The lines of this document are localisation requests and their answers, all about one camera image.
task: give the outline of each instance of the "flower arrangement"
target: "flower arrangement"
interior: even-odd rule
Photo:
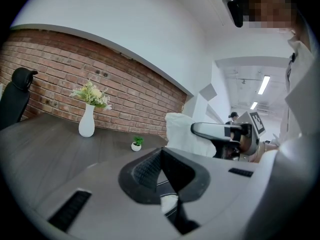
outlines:
[[[100,91],[96,85],[94,85],[90,80],[82,87],[73,89],[70,97],[77,96],[85,103],[95,106],[97,108],[104,108],[106,110],[111,110],[112,107],[109,105],[110,97],[105,96],[105,92]]]
[[[134,137],[134,145],[141,146],[144,142],[144,138],[142,137]]]

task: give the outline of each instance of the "black cap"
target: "black cap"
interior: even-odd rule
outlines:
[[[231,115],[229,115],[229,118],[234,118],[237,117],[238,113],[237,112],[232,112]]]

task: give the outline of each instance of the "chair headrest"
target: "chair headrest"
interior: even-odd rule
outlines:
[[[15,87],[22,91],[28,90],[30,87],[33,78],[33,75],[38,74],[35,70],[29,70],[24,67],[17,68],[11,77],[11,81],[14,84]]]

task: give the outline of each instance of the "yellow flower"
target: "yellow flower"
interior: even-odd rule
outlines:
[[[101,98],[102,95],[101,91],[99,91],[98,89],[92,89],[92,94],[97,98]]]

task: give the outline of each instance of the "vase with flowers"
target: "vase with flowers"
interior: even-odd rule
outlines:
[[[70,97],[77,96],[85,102],[85,112],[79,123],[79,133],[83,137],[91,137],[95,132],[94,109],[104,108],[111,110],[109,105],[110,97],[105,95],[104,91],[100,91],[96,85],[90,80],[82,87],[73,89]]]

